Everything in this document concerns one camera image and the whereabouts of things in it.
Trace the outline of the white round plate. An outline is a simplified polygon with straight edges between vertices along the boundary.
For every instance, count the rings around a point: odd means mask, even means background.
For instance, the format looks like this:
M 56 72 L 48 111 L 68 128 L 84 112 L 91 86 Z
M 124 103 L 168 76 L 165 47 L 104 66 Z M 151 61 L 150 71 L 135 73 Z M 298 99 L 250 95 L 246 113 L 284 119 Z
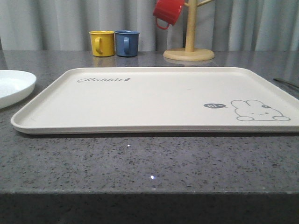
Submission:
M 36 76 L 19 70 L 0 71 L 0 108 L 13 105 L 31 94 Z

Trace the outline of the cream rabbit serving tray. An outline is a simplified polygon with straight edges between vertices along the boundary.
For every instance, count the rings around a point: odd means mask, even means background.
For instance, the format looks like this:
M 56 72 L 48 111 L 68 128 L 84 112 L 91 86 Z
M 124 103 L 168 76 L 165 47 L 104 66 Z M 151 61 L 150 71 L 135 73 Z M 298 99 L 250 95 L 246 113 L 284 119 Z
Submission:
M 28 134 L 297 132 L 299 101 L 237 67 L 79 68 L 11 119 Z

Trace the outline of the wooden mug tree stand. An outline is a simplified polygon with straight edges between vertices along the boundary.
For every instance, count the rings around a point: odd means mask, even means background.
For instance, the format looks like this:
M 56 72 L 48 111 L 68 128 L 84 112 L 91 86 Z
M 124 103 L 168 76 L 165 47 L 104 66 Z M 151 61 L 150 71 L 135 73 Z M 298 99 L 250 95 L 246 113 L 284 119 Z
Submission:
M 166 50 L 163 54 L 165 58 L 179 61 L 205 61 L 214 58 L 213 51 L 195 48 L 197 8 L 209 2 L 212 1 L 203 0 L 198 2 L 197 0 L 189 0 L 184 3 L 188 7 L 185 48 Z

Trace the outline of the blue enamel mug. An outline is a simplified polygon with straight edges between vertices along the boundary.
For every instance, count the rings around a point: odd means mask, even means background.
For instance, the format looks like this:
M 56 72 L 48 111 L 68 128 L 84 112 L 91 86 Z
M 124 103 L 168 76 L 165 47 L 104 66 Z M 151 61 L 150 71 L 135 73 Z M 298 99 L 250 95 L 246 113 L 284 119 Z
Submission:
M 117 30 L 115 48 L 117 56 L 133 57 L 138 54 L 139 31 Z

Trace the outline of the yellow enamel mug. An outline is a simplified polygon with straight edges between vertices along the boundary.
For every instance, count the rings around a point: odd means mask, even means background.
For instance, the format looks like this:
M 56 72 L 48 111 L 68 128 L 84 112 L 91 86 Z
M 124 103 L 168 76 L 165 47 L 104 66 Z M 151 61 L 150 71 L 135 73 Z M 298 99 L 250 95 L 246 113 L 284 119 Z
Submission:
M 106 57 L 113 56 L 114 31 L 90 31 L 93 56 Z

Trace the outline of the red enamel mug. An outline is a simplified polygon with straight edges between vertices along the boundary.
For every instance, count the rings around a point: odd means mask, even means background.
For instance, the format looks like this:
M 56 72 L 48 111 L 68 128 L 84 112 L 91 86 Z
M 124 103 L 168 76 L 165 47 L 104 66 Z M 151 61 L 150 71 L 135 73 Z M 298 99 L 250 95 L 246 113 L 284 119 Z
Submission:
M 184 3 L 184 0 L 158 0 L 153 11 L 157 27 L 166 30 L 170 25 L 175 25 L 182 12 Z M 158 24 L 158 19 L 167 22 L 167 26 L 161 27 Z

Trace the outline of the grey pleated curtain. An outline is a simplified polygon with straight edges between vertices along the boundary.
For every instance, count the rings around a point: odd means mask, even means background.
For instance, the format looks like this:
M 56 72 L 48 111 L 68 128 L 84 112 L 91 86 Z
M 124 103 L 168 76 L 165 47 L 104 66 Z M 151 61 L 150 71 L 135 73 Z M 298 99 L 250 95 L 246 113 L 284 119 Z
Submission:
M 188 8 L 167 30 L 153 0 L 3 0 L 2 50 L 89 50 L 93 30 L 136 30 L 140 51 L 185 45 Z M 195 46 L 215 51 L 298 50 L 296 0 L 215 0 L 197 9 Z

